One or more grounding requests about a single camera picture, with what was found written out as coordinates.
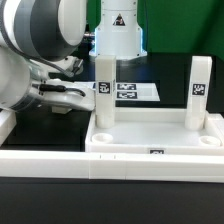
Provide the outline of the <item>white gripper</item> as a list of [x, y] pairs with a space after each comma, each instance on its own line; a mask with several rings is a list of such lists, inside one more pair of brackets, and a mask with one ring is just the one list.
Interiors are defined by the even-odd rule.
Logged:
[[95, 108], [95, 92], [87, 84], [60, 79], [33, 81], [32, 95], [42, 104], [92, 111]]

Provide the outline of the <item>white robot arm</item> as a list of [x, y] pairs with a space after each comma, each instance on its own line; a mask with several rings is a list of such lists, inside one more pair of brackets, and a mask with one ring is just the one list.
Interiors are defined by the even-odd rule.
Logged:
[[[86, 28], [88, 0], [0, 0], [0, 108], [25, 110], [50, 104], [91, 111], [94, 91], [78, 83], [54, 80], [78, 67], [67, 65]], [[100, 0], [92, 58], [102, 55], [129, 61], [147, 55], [137, 22], [138, 0]]]

